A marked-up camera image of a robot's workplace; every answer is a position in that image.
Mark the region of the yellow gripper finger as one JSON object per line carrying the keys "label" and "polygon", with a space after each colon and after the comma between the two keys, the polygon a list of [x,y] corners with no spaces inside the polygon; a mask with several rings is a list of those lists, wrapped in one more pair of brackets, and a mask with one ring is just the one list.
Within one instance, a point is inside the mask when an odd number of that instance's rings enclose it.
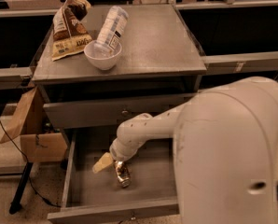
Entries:
{"label": "yellow gripper finger", "polygon": [[93,165],[92,171],[97,174],[109,167],[114,162],[111,154],[109,152],[105,152],[105,154]]}

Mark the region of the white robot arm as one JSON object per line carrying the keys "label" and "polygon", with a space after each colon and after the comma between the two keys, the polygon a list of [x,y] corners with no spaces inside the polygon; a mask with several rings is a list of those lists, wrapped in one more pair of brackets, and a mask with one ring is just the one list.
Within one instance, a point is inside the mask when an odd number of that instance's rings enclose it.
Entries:
{"label": "white robot arm", "polygon": [[182,224],[278,224],[278,82],[249,77],[118,126],[92,170],[127,161],[152,139],[173,141]]}

